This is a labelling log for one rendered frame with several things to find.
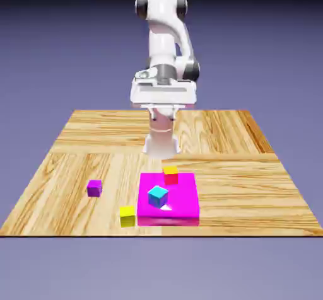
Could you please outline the small orange cube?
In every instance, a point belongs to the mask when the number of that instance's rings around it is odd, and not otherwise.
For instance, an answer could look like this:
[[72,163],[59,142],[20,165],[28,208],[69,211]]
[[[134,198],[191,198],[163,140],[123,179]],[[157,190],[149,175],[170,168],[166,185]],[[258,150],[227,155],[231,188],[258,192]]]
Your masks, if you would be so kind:
[[178,184],[178,170],[176,166],[165,166],[163,167],[163,177],[165,185],[176,185]]

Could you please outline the small cyan cube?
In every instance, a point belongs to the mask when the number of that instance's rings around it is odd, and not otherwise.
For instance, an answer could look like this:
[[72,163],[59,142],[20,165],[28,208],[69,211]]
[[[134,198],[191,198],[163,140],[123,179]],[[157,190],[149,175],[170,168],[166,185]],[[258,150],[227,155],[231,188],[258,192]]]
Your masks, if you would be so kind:
[[154,186],[148,191],[148,203],[149,205],[162,208],[168,200],[168,190],[158,185]]

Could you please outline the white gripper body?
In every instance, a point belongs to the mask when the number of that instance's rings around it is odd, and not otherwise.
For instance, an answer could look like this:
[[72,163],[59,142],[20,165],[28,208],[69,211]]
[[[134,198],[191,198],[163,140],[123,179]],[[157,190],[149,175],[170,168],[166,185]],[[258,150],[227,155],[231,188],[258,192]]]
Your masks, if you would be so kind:
[[161,85],[156,79],[134,78],[131,84],[130,101],[136,108],[195,105],[196,83],[171,79],[170,84]]

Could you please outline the small yellow cube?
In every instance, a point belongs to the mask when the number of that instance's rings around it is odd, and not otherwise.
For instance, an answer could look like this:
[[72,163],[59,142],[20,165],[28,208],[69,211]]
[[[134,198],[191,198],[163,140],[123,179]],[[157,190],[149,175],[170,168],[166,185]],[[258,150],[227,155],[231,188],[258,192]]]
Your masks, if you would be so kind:
[[136,225],[136,214],[133,205],[122,206],[119,209],[120,225],[122,228]]

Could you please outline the small purple cube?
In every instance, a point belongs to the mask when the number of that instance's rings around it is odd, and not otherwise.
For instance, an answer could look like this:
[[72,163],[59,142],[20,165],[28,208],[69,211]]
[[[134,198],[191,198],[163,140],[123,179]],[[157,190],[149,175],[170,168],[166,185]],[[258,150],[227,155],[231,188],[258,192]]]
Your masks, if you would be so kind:
[[100,197],[102,193],[102,181],[90,180],[86,187],[89,197]]

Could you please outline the large magenta box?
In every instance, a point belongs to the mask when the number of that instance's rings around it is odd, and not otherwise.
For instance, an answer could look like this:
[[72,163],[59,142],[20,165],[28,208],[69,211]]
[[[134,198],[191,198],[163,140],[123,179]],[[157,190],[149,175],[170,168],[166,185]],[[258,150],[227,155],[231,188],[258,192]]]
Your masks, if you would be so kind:
[[[168,190],[167,203],[160,209],[148,203],[148,191],[156,185]],[[140,174],[138,226],[198,226],[199,215],[195,174],[179,173],[176,185],[165,185],[163,173]]]

